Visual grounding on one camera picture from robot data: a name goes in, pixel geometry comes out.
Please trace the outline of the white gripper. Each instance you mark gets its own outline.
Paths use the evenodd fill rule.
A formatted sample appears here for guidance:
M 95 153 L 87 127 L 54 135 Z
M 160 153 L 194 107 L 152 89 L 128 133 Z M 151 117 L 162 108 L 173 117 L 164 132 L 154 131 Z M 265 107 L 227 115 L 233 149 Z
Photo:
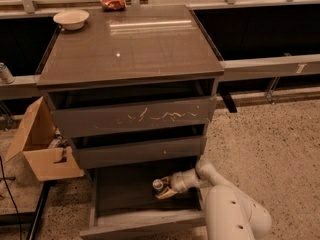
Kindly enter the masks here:
M 160 193 L 156 194 L 155 197 L 158 200 L 171 198 L 177 193 L 184 193 L 189 189 L 186 174 L 184 172 L 176 172 L 171 176 L 165 176 L 161 178 L 161 181 L 164 185 L 170 185 L 171 188 L 166 187 Z

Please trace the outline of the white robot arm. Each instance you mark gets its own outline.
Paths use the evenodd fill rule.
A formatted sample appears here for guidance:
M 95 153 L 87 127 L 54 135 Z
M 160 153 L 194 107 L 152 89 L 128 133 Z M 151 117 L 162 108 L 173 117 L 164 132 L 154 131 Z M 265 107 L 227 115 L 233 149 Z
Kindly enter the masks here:
M 152 185 L 159 200 L 190 188 L 208 187 L 204 203 L 208 240 L 259 240 L 271 231 L 268 210 L 223 177 L 208 160 L 199 160 L 193 169 L 155 179 Z

